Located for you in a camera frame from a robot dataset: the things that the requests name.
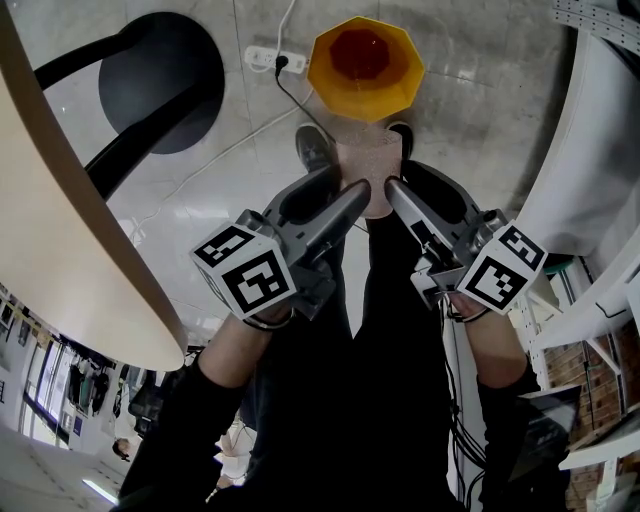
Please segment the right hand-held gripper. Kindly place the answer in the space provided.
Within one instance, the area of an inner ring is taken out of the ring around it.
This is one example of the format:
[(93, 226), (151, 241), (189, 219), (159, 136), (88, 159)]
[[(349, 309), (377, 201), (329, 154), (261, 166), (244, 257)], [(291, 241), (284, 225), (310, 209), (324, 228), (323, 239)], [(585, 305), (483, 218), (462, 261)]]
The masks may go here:
[[(405, 160), (401, 178), (388, 178), (384, 193), (422, 247), (411, 282), (427, 307), (458, 292), (496, 313), (508, 312), (541, 273), (548, 252), (501, 211), (480, 213), (466, 191), (437, 169)], [(473, 220), (454, 243), (450, 224), (466, 218)]]

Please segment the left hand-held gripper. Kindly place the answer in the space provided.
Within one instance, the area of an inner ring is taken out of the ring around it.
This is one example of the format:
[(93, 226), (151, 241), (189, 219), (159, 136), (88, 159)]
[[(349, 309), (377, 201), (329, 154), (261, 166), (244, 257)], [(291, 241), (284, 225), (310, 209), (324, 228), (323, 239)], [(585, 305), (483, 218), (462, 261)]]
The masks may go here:
[[(246, 320), (287, 300), (307, 319), (317, 316), (336, 283), (326, 262), (316, 260), (342, 242), (371, 199), (366, 179), (338, 194), (340, 183), (337, 165), (308, 172), (279, 192), (263, 215), (245, 210), (191, 250), (206, 284), (231, 313)], [(278, 227), (285, 223), (304, 228)]]

